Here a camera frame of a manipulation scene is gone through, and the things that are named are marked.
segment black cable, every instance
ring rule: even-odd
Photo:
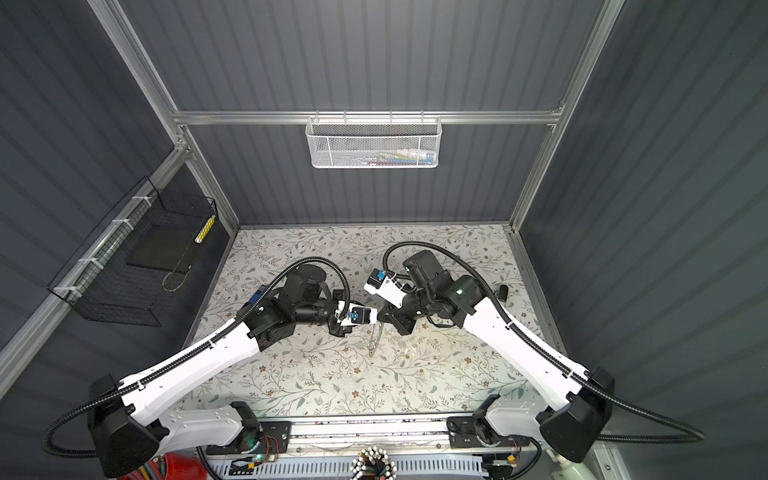
[[[208,459],[205,458],[203,447],[197,447],[197,456],[200,457],[200,463],[203,464],[203,468],[205,468],[205,471],[208,472],[208,475],[210,475],[213,480],[224,480],[214,471],[213,468],[211,468],[210,463],[208,463]]]
[[[576,383],[581,385],[582,388],[594,393],[596,396],[606,401],[613,403],[620,409],[626,410],[630,413],[633,413],[644,419],[651,420],[652,422],[656,422],[660,425],[671,427],[672,429],[675,429],[684,434],[684,435],[598,435],[598,440],[601,440],[603,442],[623,442],[623,443],[691,443],[691,442],[700,442],[704,440],[704,433],[701,432],[701,430],[697,429],[696,427],[664,415],[659,415],[658,413],[654,413],[650,410],[646,410],[636,405],[633,405],[629,402],[626,402],[616,396],[611,395],[610,393],[606,392],[599,386],[589,383],[587,379],[585,379],[578,373],[572,372],[571,369],[568,368],[565,364],[563,364],[560,360],[556,359],[549,352],[541,348],[533,339],[525,335],[523,331],[520,329],[520,327],[515,325],[515,323],[512,322],[512,320],[509,318],[506,311],[504,310],[504,308],[496,298],[496,295],[493,293],[493,290],[491,290],[491,287],[488,285],[485,279],[483,279],[483,277],[479,273],[477,273],[477,271],[475,271],[474,268],[469,266],[468,263],[466,263],[461,258],[457,257],[452,252],[449,252],[445,248],[438,247],[437,245],[434,245],[432,243],[420,242],[417,240],[408,240],[405,242],[395,243],[390,248],[388,248],[386,252],[384,252],[384,258],[382,259],[382,264],[383,264],[383,269],[385,271],[389,271],[389,269],[387,268],[387,260],[389,259],[389,255],[392,253],[392,251],[394,251],[397,248],[406,247],[406,246],[426,247],[426,248],[435,250],[447,256],[448,258],[456,262],[458,265],[460,265],[462,268],[464,268],[464,270],[466,270],[470,275],[472,275],[475,278],[475,280],[477,280],[478,285],[480,286],[480,289],[483,291],[483,293],[489,299],[491,299],[491,302],[493,303],[494,308],[496,308],[496,311],[498,312],[499,316],[501,316],[502,319],[506,319],[507,328],[515,332],[515,334],[518,337],[520,337],[520,339],[523,340],[523,342],[525,342],[526,345],[530,346],[536,353],[543,356],[547,361],[549,361],[553,366],[557,367],[566,376],[570,376]]]
[[[491,480],[516,480],[517,478],[520,478],[523,475],[525,475],[526,473],[530,472],[531,468],[534,468],[536,466],[536,464],[538,463],[539,459],[541,458],[541,445],[539,445],[538,440],[534,439],[533,437],[525,437],[525,438],[527,438],[528,441],[530,443],[532,443],[533,446],[536,447],[536,455],[534,455],[534,457],[531,459],[530,462],[525,464],[524,468],[517,469],[517,467],[515,467],[515,470],[512,471],[512,475],[509,476],[509,477],[495,477],[492,474],[492,468],[497,468],[497,467],[510,468],[510,467],[507,467],[507,466],[504,466],[504,465],[493,465],[493,464],[484,463],[483,466],[485,467],[486,470],[488,470],[488,473],[491,476]],[[520,458],[521,458],[520,452],[518,452],[518,461],[520,461]]]
[[[304,263],[323,263],[327,266],[330,266],[333,271],[336,272],[336,275],[339,276],[341,279],[341,284],[344,288],[344,294],[342,301],[344,302],[344,308],[342,308],[341,317],[346,316],[347,312],[349,311],[349,282],[346,280],[346,276],[344,276],[344,272],[339,268],[338,265],[336,265],[334,262],[328,260],[324,257],[305,257],[299,260],[296,260],[295,262],[291,263],[288,267],[286,267],[285,270],[278,273],[277,276],[270,282],[270,284],[266,287],[266,290],[263,291],[261,295],[259,295],[259,298],[256,299],[256,301],[251,302],[247,308],[247,310],[244,310],[242,313],[238,313],[235,316],[235,321],[232,322],[227,328],[221,330],[219,333],[214,335],[210,341],[213,343],[218,342],[222,338],[224,338],[228,333],[232,332],[234,329],[236,329],[248,316],[261,304],[262,300],[264,300],[267,297],[267,294],[272,290],[272,288],[275,287],[284,277],[288,274],[291,270],[296,268],[299,265],[303,265]],[[102,406],[106,403],[109,403],[115,399],[119,399],[123,395],[133,392],[134,390],[139,388],[139,383],[141,385],[147,385],[149,382],[152,382],[153,380],[159,378],[160,376],[170,372],[171,370],[175,369],[182,363],[186,362],[187,360],[195,357],[199,353],[208,350],[210,348],[209,343],[204,343],[199,345],[197,348],[190,350],[189,352],[185,353],[184,355],[180,356],[178,359],[175,359],[173,362],[168,363],[166,366],[163,366],[162,368],[159,368],[155,370],[154,372],[150,373],[149,375],[145,376],[143,379],[141,379],[139,382],[132,383],[128,386],[124,386],[121,389],[117,389],[113,391],[112,393],[108,393],[107,395],[104,395],[102,397],[99,397],[96,400],[91,400],[88,403],[85,403],[79,407],[77,407],[74,410],[71,410],[70,412],[65,413],[58,419],[56,419],[46,430],[43,432],[42,436],[42,448],[43,451],[57,456],[57,457],[64,457],[64,458],[94,458],[96,457],[96,451],[95,450],[74,450],[74,449],[64,449],[62,447],[59,447],[53,443],[53,434],[61,428],[62,425],[69,422],[70,420],[74,419],[75,417],[78,417],[92,409],[95,409],[98,406]]]

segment bundle of cables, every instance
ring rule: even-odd
[[[468,263],[466,263],[464,260],[456,256],[452,252],[446,250],[445,248],[439,247],[432,243],[421,242],[417,240],[407,240],[405,242],[396,243],[392,245],[390,248],[388,248],[386,252],[384,252],[384,258],[382,259],[382,265],[383,265],[384,271],[392,273],[392,271],[388,268],[388,261],[389,261],[389,255],[394,250],[400,247],[410,247],[410,246],[424,247],[424,248],[429,248],[431,250],[434,250],[436,252],[440,252],[446,257],[448,257],[449,259],[456,262],[464,270],[466,270],[477,281],[482,292],[489,299],[491,299],[491,302],[493,303],[494,308],[496,308],[496,311],[498,312],[499,316],[505,321],[505,323],[507,323],[507,327],[510,330],[512,330],[517,336],[519,336],[520,339],[522,339],[526,345],[530,346],[536,353],[543,356],[548,362],[550,362],[550,364],[552,364],[555,368],[563,372],[564,375],[570,376],[582,388],[588,390],[589,392],[593,393],[597,397],[602,398],[603,400],[613,403],[620,409],[626,410],[630,413],[633,413],[644,419],[651,420],[652,422],[656,422],[660,425],[671,427],[672,429],[675,429],[678,432],[683,433],[683,435],[598,435],[598,440],[601,440],[603,442],[662,443],[662,444],[691,443],[691,442],[700,442],[704,440],[704,433],[701,432],[701,430],[697,429],[696,427],[692,425],[688,425],[687,423],[684,423],[684,422],[680,422],[675,419],[671,419],[664,415],[659,415],[658,413],[654,413],[650,410],[646,410],[636,405],[633,405],[629,402],[626,402],[616,396],[611,395],[610,393],[606,392],[605,390],[595,385],[594,383],[590,383],[586,378],[579,375],[578,373],[572,372],[571,369],[568,368],[562,362],[560,362],[560,360],[556,359],[553,355],[551,355],[545,349],[541,348],[535,341],[533,341],[527,335],[525,335],[525,333],[523,333],[520,327],[515,325],[515,323],[512,322],[512,320],[509,318],[506,310],[504,310],[504,307],[498,301],[498,299],[496,298],[496,295],[493,293],[493,290],[485,281],[485,279],[483,279],[483,277],[479,273],[477,273],[477,271],[474,268],[469,266]],[[403,278],[404,276],[405,275],[397,274],[397,278]]]
[[[396,478],[397,467],[389,459],[386,450],[379,450],[379,447],[363,449],[355,460],[352,460],[352,466],[349,467],[352,472],[350,480],[359,480],[367,478],[369,480],[387,480]]]
[[[293,270],[294,268],[298,267],[299,265],[303,265],[304,263],[323,263],[327,266],[330,266],[331,269],[333,269],[334,272],[336,272],[336,275],[339,276],[341,279],[341,284],[344,289],[344,294],[342,296],[342,301],[344,302],[344,307],[342,308],[339,317],[344,318],[346,317],[347,312],[349,311],[349,282],[346,280],[346,276],[344,276],[344,272],[337,266],[334,262],[328,260],[327,258],[323,257],[306,257],[299,259],[293,263],[291,263],[289,266],[285,268],[282,272],[278,273],[277,276],[270,282],[270,284],[266,287],[266,289],[262,292],[262,294],[258,297],[258,299],[252,303],[249,304],[248,308],[245,310],[242,310],[239,312],[234,319],[234,322],[232,322],[227,328],[221,330],[219,333],[217,333],[215,336],[213,336],[210,339],[211,343],[217,343],[219,340],[227,336],[229,333],[231,333],[234,329],[236,329],[245,319],[247,319],[251,313],[256,311],[256,309],[259,307],[263,299],[268,297],[268,293],[272,291],[273,288],[283,279],[285,276]],[[208,350],[210,348],[210,343],[204,343],[199,345],[198,347],[190,350],[189,352],[185,353],[178,359],[175,359],[173,362],[168,363],[166,366],[163,366],[149,375],[145,376],[143,379],[141,379],[139,382],[132,383],[130,385],[123,386],[117,390],[114,390],[113,392],[108,393],[107,395],[101,396],[96,400],[91,400],[88,403],[85,403],[84,405],[81,405],[77,407],[76,409],[71,410],[70,412],[62,415],[58,419],[56,419],[46,430],[43,432],[42,436],[42,448],[45,452],[57,456],[57,457],[64,457],[64,458],[94,458],[96,457],[96,451],[95,450],[74,450],[74,449],[66,449],[63,447],[60,447],[53,443],[53,434],[56,433],[56,431],[61,428],[62,425],[64,425],[67,422],[70,422],[72,419],[89,412],[93,409],[96,409],[97,407],[107,405],[110,402],[113,402],[115,400],[120,400],[120,398],[130,392],[133,392],[134,390],[139,388],[139,385],[147,385],[149,382],[152,382],[162,375],[165,375],[166,373],[170,372],[171,370],[175,369],[182,363],[185,363],[189,359],[194,358],[196,355]]]

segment floral tablecloth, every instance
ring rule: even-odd
[[[384,251],[403,240],[443,246],[473,265],[494,288],[508,285],[507,308],[541,336],[502,226],[455,225],[241,230],[195,341],[231,318],[259,285],[301,257],[333,260],[346,274],[353,299],[381,306],[381,299],[362,286],[371,270],[381,267]],[[402,271],[402,261],[418,250],[396,250],[390,268]],[[436,255],[455,278],[464,273]],[[341,287],[333,272],[327,282],[331,289]],[[386,324],[371,355],[372,333],[375,338],[379,327],[359,326],[337,338],[323,327],[298,326],[293,336],[219,373],[175,406],[209,409],[244,400],[257,416],[271,417],[473,410],[492,393],[538,397],[497,352],[463,329],[439,329],[420,320],[412,335],[400,336]]]

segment white cable tray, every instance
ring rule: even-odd
[[[239,457],[209,457],[211,468],[226,480],[239,478],[255,478],[267,480],[270,478],[286,480],[288,478],[331,478],[348,480],[351,476],[349,466],[356,457],[280,457],[275,463],[265,463],[251,473],[230,475],[230,465]],[[483,471],[482,458],[471,454],[428,454],[428,455],[397,455],[392,460],[397,466],[398,478],[419,476],[420,478],[437,478],[441,476],[459,476],[467,478],[487,478]]]
[[[439,118],[408,124],[306,122],[315,168],[434,168],[441,136]]]

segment white wire mesh basket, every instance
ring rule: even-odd
[[[439,118],[413,124],[306,122],[315,168],[434,168],[441,136]]]

